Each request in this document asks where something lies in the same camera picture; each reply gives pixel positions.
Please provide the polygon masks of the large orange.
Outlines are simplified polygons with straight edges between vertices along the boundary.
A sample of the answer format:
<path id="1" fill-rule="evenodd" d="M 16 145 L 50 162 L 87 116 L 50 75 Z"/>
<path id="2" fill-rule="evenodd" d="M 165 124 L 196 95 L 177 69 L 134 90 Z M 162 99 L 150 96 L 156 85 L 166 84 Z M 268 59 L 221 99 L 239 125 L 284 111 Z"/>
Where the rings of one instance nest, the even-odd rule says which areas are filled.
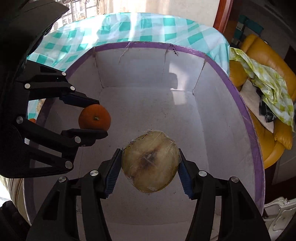
<path id="1" fill-rule="evenodd" d="M 111 126 L 109 112 L 100 104 L 84 108 L 78 118 L 81 129 L 108 131 Z"/>

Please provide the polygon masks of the cut yellow fruit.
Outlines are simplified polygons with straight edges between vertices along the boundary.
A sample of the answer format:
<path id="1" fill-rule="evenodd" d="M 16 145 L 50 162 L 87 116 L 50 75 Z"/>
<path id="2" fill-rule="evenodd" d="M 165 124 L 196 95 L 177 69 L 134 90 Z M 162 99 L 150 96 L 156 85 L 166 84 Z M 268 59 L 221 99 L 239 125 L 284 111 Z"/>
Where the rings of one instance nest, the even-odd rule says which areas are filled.
<path id="1" fill-rule="evenodd" d="M 152 193 L 173 180 L 181 161 L 176 142 L 161 131 L 148 131 L 123 149 L 121 168 L 135 188 Z"/>

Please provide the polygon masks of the teal checkered tablecloth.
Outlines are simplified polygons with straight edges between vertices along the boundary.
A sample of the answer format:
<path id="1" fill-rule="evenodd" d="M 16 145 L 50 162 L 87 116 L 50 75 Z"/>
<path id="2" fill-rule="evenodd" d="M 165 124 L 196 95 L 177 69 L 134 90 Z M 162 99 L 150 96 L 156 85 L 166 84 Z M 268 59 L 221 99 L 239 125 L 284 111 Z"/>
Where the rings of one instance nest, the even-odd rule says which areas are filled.
<path id="1" fill-rule="evenodd" d="M 153 13 L 94 16 L 47 34 L 28 60 L 66 71 L 87 50 L 109 43 L 159 42 L 205 53 L 230 73 L 230 45 L 215 28 L 193 20 Z"/>

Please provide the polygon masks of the yellow leather sofa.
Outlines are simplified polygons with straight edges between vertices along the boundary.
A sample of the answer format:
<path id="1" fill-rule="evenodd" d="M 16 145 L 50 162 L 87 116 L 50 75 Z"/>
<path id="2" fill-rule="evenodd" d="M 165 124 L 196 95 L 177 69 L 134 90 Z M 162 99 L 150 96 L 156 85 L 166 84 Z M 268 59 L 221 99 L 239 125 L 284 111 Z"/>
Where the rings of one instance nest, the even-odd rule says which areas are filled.
<path id="1" fill-rule="evenodd" d="M 295 73 L 260 37 L 251 34 L 230 49 L 230 80 L 251 115 L 264 168 L 293 145 Z"/>

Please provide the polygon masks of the purple cardboard box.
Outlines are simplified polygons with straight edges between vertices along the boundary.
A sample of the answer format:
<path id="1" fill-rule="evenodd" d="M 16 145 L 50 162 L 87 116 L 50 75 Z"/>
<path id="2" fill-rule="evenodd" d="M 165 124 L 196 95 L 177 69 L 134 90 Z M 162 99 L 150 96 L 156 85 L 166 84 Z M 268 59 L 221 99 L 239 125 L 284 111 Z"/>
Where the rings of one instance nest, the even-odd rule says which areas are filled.
<path id="1" fill-rule="evenodd" d="M 46 98 L 36 126 L 74 142 L 67 174 L 25 182 L 28 240 L 269 240 L 264 170 L 237 88 L 201 52 L 160 43 L 106 44 L 66 72 L 111 116 L 82 135 L 91 106 Z"/>

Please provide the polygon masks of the green patterned cloth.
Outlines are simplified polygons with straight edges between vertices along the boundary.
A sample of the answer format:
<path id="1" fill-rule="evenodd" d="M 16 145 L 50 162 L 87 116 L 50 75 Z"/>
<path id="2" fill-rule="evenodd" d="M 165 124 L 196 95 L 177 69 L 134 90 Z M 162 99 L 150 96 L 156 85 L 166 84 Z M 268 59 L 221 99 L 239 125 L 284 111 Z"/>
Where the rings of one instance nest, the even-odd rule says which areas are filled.
<path id="1" fill-rule="evenodd" d="M 274 132 L 275 121 L 293 127 L 294 109 L 285 80 L 272 68 L 230 48 L 230 79 L 258 121 Z"/>

